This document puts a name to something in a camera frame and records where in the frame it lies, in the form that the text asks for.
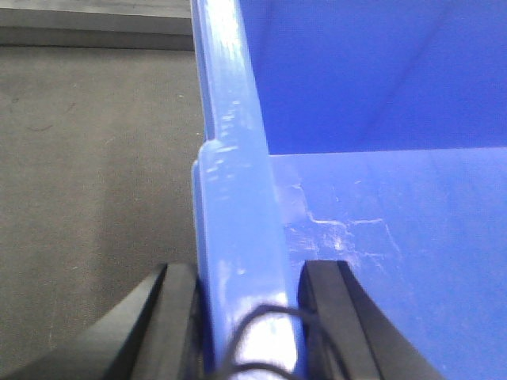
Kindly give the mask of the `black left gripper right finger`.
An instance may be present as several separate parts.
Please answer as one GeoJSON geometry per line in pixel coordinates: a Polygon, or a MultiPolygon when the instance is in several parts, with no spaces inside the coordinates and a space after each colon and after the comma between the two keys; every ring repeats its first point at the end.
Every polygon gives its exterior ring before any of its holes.
{"type": "Polygon", "coordinates": [[[309,260],[299,278],[311,379],[440,379],[393,326],[344,261],[309,260]]]}

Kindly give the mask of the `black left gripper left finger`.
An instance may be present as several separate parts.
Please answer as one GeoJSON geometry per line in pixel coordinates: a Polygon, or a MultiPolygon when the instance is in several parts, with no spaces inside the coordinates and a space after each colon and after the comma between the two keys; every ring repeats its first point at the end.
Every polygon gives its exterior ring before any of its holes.
{"type": "Polygon", "coordinates": [[[198,379],[200,283],[193,264],[160,264],[72,341],[7,379],[198,379]]]}

